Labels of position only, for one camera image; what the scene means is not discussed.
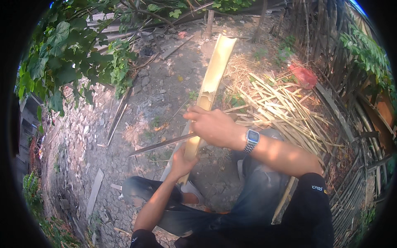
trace knife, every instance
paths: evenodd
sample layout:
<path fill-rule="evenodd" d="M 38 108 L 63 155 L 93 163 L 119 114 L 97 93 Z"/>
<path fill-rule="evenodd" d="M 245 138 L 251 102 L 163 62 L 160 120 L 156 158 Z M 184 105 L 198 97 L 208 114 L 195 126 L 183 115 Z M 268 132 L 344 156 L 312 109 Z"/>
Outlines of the knife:
<path fill-rule="evenodd" d="M 193 132 L 193 133 L 189 133 L 188 135 L 180 136 L 178 138 L 173 138 L 171 140 L 166 140 L 164 142 L 160 142 L 160 143 L 157 143 L 157 144 L 145 147 L 145 148 L 138 149 L 135 152 L 131 153 L 128 157 L 133 157 L 133 156 L 136 156 L 136 155 L 139 155 L 139 154 L 142 154 L 142 153 L 145 153 L 145 152 L 149 152 L 149 151 L 155 150 L 157 148 L 160 148 L 160 147 L 163 147 L 163 146 L 166 146 L 166 145 L 169 145 L 169 144 L 173 144 L 173 143 L 176 143 L 176 142 L 179 142 L 179 141 L 188 140 L 188 139 L 196 137 L 196 136 L 197 136 L 197 134 L 195 132 Z"/>

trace logo on shorts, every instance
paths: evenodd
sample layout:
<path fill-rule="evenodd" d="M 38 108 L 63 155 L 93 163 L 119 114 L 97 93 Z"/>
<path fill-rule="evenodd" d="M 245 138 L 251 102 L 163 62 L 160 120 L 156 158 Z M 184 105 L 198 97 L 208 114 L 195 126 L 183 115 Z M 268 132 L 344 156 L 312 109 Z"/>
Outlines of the logo on shorts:
<path fill-rule="evenodd" d="M 317 189 L 318 191 L 322 191 L 322 187 L 312 185 L 312 189 Z"/>

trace man's right hand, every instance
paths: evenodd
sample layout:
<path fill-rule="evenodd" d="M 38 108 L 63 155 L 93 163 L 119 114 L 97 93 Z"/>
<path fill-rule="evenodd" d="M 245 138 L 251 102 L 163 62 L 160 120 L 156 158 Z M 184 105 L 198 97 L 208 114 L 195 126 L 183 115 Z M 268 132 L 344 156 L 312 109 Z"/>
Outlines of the man's right hand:
<path fill-rule="evenodd" d="M 218 109 L 207 111 L 193 106 L 183 117 L 194 121 L 190 129 L 209 145 L 242 151 L 247 144 L 247 128 L 236 124 L 229 115 Z"/>

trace black cloth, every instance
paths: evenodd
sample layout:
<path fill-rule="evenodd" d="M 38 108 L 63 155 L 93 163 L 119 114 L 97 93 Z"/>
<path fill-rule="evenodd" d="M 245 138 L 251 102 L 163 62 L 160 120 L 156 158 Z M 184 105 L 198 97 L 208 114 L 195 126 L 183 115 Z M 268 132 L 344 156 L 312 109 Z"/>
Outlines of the black cloth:
<path fill-rule="evenodd" d="M 133 233 L 130 248 L 162 247 L 146 230 Z M 190 247 L 329 247 L 333 227 L 324 178 L 303 175 L 284 212 L 281 224 L 193 233 L 175 241 L 177 248 Z"/>

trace knee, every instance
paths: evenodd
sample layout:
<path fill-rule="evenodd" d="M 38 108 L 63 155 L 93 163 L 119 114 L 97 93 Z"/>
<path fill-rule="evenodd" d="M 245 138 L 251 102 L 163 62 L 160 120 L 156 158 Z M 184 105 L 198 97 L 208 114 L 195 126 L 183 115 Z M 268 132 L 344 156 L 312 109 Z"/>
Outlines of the knee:
<path fill-rule="evenodd" d="M 281 133 L 273 128 L 263 129 L 259 133 L 270 138 L 275 138 L 284 141 L 284 138 L 281 135 Z"/>
<path fill-rule="evenodd" d="M 142 196 L 149 185 L 144 183 L 144 178 L 133 176 L 123 182 L 122 192 L 124 196 Z"/>

